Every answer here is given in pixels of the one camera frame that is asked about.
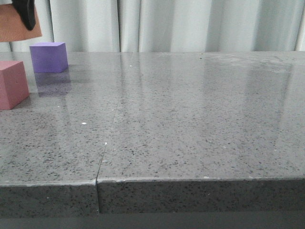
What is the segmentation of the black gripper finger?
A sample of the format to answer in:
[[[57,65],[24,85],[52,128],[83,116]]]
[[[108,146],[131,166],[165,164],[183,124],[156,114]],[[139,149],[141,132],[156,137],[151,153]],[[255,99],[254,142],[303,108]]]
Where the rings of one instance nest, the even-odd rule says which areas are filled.
[[[12,0],[12,5],[20,15],[27,30],[33,30],[36,25],[35,0]]]

